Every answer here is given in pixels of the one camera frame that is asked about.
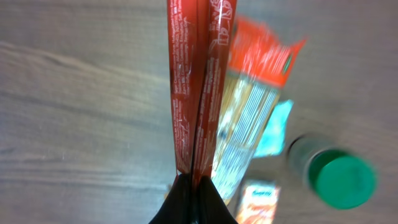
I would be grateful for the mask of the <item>green lid jar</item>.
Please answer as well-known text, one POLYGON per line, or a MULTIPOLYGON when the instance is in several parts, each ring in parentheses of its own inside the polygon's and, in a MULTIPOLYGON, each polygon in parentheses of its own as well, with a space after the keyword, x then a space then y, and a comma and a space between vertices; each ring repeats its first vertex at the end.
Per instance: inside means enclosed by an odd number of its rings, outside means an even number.
POLYGON ((327 205, 347 210, 366 203, 377 187, 368 161, 330 138, 303 134, 287 148, 289 169, 327 205))

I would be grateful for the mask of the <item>long spaghetti pasta package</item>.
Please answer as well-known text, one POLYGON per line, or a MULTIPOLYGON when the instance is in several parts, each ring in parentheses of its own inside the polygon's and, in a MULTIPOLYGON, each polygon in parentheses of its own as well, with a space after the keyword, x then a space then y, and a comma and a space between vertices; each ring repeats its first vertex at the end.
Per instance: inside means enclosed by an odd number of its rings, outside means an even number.
POLYGON ((242 181, 304 45, 283 44, 264 22, 235 20, 211 171, 225 203, 242 181))

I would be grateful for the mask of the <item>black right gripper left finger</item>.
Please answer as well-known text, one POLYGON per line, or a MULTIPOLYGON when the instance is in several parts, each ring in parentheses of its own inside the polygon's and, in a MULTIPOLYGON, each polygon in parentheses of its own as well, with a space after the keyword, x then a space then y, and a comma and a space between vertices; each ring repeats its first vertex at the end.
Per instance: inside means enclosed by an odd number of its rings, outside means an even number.
POLYGON ((180 174, 149 224, 188 224, 190 223, 191 186, 190 175, 180 174))

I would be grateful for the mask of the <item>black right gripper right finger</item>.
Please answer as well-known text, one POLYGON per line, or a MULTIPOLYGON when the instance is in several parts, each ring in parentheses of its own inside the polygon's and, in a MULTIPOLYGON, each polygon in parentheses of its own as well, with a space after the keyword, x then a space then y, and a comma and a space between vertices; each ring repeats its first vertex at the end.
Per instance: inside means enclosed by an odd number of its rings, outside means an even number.
POLYGON ((200 180, 197 203, 200 224, 238 224, 209 177, 202 177, 200 180))

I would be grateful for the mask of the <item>red stick packet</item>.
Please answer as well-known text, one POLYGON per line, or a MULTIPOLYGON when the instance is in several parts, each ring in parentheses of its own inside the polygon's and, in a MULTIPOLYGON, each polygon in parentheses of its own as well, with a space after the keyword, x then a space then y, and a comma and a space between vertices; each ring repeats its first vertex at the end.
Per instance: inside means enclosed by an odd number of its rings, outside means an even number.
POLYGON ((236 0, 167 0, 177 172, 211 175, 236 0))

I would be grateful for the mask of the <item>teal wet wipes pack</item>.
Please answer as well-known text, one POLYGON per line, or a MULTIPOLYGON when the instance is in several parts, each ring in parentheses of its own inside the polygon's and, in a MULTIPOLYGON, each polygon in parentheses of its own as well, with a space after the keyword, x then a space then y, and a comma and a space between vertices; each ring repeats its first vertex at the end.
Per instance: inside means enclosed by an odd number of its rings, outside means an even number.
POLYGON ((276 104, 253 158, 278 156, 285 144, 285 131, 294 101, 286 100, 276 104))

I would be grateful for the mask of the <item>orange kleenex tissue pack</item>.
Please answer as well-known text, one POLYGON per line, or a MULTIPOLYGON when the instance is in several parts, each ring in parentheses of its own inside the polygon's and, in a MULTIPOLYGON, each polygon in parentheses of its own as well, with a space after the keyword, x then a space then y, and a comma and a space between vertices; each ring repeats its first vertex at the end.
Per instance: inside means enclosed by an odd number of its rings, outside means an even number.
POLYGON ((266 180, 246 180, 235 219, 239 224, 272 224, 281 187, 266 180))

